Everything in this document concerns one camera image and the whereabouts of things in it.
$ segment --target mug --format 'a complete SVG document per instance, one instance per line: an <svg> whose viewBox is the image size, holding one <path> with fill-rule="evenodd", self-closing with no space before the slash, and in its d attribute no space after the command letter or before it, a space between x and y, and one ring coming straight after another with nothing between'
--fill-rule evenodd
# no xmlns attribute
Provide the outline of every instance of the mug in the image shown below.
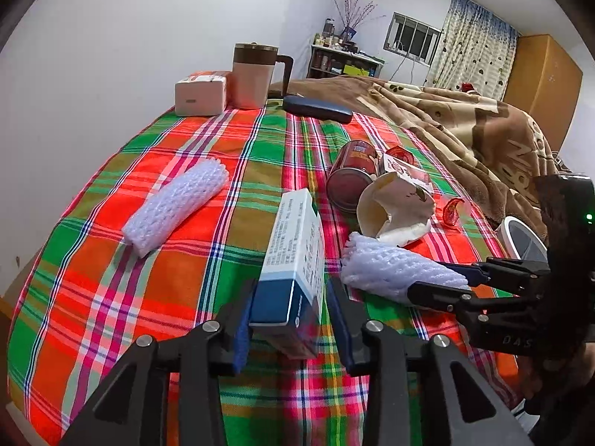
<svg viewBox="0 0 595 446"><path fill-rule="evenodd" d="M284 66L283 96L287 94L293 59L278 55L279 48L257 43L238 43L233 53L231 101L238 109L260 109L267 103L275 63Z"/></svg>

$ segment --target medicine box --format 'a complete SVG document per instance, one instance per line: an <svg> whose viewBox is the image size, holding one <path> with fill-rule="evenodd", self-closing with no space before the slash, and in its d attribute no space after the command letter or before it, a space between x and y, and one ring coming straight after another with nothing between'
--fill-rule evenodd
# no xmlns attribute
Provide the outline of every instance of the medicine box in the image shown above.
<svg viewBox="0 0 595 446"><path fill-rule="evenodd" d="M318 354L324 238L307 189L284 193L254 293L250 326L291 359Z"/></svg>
<svg viewBox="0 0 595 446"><path fill-rule="evenodd" d="M192 74L176 84L176 115L216 116L227 107L231 72Z"/></svg>

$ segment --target white foam net sleeve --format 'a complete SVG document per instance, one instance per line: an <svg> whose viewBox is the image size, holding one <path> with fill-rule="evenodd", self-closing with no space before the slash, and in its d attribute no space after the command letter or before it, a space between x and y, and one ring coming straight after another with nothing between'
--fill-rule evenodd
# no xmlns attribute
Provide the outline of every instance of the white foam net sleeve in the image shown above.
<svg viewBox="0 0 595 446"><path fill-rule="evenodd" d="M183 220L221 191L229 178L218 159L200 161L148 198L122 228L142 258L164 244Z"/></svg>
<svg viewBox="0 0 595 446"><path fill-rule="evenodd" d="M411 305L407 289L417 281L469 290L463 275L440 263L357 232L343 248L340 276L346 285L405 305Z"/></svg>

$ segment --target brown blanket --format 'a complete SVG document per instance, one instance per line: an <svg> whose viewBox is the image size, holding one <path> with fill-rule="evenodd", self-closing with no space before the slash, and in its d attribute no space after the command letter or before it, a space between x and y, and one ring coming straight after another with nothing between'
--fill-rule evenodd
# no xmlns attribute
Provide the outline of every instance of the brown blanket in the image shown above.
<svg viewBox="0 0 595 446"><path fill-rule="evenodd" d="M281 84L271 86L278 96ZM492 98L343 75L291 81L289 93L344 105L411 130L463 185L490 224L515 216L541 238L531 177L557 173L551 150L525 112Z"/></svg>

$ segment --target pink box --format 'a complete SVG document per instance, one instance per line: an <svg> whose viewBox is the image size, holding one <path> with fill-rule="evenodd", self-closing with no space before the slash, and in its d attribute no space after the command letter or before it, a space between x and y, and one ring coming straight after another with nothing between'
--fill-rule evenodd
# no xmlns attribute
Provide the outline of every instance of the pink box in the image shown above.
<svg viewBox="0 0 595 446"><path fill-rule="evenodd" d="M216 116L225 111L229 88L227 71L197 72L176 84L176 115Z"/></svg>

